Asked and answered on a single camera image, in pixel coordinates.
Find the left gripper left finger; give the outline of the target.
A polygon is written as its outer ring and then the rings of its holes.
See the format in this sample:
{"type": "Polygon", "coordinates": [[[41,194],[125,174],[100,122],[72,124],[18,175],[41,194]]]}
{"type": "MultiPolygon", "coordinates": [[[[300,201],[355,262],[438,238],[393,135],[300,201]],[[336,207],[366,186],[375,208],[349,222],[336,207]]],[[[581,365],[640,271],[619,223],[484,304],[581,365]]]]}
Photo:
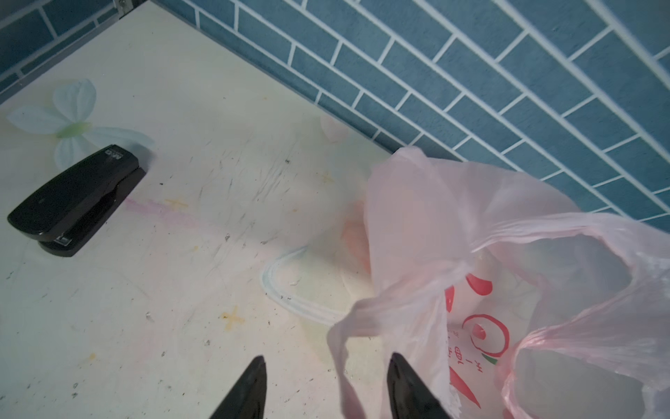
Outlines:
{"type": "Polygon", "coordinates": [[[232,386],[210,419],[263,419],[267,396],[265,358],[256,356],[232,386]]]}

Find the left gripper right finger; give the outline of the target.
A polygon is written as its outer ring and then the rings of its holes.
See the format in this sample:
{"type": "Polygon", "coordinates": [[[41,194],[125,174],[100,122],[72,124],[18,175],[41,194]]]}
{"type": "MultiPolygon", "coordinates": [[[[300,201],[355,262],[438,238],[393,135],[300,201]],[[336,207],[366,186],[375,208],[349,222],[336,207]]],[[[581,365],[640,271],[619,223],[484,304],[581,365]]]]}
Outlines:
{"type": "Polygon", "coordinates": [[[419,375],[399,353],[393,353],[387,370],[392,419],[450,419],[419,375]]]}

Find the pink plastic bag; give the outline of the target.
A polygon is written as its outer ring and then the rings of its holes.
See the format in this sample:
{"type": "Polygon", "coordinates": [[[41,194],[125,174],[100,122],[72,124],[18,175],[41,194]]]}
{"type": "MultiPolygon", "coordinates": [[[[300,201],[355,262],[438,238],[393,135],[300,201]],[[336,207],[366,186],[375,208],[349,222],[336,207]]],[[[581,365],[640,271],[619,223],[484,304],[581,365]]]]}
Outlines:
{"type": "Polygon", "coordinates": [[[669,236],[527,174],[402,148],[363,202],[374,294],[327,342],[380,337],[453,418],[666,418],[669,236]]]}

